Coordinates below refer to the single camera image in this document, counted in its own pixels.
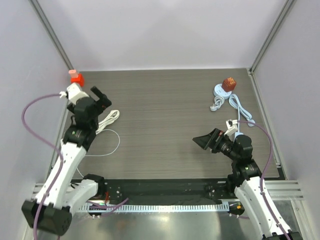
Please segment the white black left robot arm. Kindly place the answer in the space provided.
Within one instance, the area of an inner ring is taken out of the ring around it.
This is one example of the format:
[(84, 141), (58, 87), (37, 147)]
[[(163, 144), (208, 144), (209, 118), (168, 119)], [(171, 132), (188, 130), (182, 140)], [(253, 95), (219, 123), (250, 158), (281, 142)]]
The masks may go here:
[[(91, 197), (100, 200), (106, 195), (104, 178), (97, 175), (89, 175), (82, 180), (77, 189), (67, 192), (76, 168), (96, 138), (99, 115), (112, 105), (107, 95), (96, 86), (90, 90), (98, 100), (94, 100), (78, 84), (73, 83), (67, 87), (66, 91), (34, 99), (24, 107), (21, 113), (21, 121), (26, 130), (51, 147), (58, 155), (41, 190), (33, 200), (25, 200), (21, 207), (28, 225), (33, 229), (35, 240), (38, 239), (39, 230), (58, 237), (63, 236), (71, 225), (73, 215), (82, 204)], [(25, 119), (27, 109), (31, 105), (42, 99), (56, 96), (68, 99), (67, 109), (74, 117), (74, 123), (65, 132), (60, 148), (35, 133)]]

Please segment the orange-red cube socket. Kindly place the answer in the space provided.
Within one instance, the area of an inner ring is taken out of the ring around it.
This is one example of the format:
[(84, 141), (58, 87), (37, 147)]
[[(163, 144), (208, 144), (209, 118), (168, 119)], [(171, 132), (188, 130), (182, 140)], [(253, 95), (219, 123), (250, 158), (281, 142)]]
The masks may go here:
[(70, 83), (78, 84), (80, 87), (83, 87), (85, 85), (85, 79), (81, 73), (79, 73), (77, 76), (72, 75), (70, 77)]

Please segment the pink plug adapter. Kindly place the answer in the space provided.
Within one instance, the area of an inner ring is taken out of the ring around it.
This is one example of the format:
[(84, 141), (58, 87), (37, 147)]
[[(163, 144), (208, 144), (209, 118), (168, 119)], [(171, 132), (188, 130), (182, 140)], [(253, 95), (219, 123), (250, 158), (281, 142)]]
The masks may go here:
[(77, 78), (79, 73), (75, 69), (71, 69), (68, 71), (71, 78)]

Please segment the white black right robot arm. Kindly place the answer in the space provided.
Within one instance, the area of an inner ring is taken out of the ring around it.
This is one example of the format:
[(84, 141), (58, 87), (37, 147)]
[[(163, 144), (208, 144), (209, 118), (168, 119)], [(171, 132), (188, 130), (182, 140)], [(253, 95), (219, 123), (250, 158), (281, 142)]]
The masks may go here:
[(239, 135), (235, 140), (215, 128), (209, 134), (192, 139), (203, 150), (222, 153), (230, 158), (232, 173), (227, 176), (226, 194), (238, 198), (259, 240), (301, 240), (281, 216), (266, 188), (262, 172), (253, 159), (252, 140)]

